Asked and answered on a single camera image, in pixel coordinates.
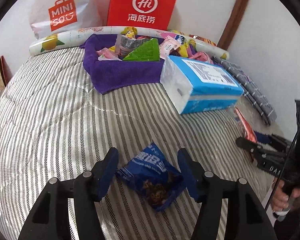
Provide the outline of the person's right hand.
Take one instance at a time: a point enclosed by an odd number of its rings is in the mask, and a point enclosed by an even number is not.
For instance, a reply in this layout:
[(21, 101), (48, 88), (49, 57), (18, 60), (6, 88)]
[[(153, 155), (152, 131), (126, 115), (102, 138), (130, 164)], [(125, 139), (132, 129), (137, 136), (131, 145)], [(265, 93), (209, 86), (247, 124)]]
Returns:
[(284, 187), (285, 182), (283, 180), (280, 180), (276, 191), (273, 195), (273, 198), (271, 200), (271, 209), (274, 212), (281, 212), (286, 208), (290, 208), (290, 211), (294, 211), (298, 208), (300, 208), (300, 188), (294, 188), (291, 197), (295, 198), (295, 201), (292, 205), (289, 205), (288, 200), (289, 196), (285, 194), (282, 189)]

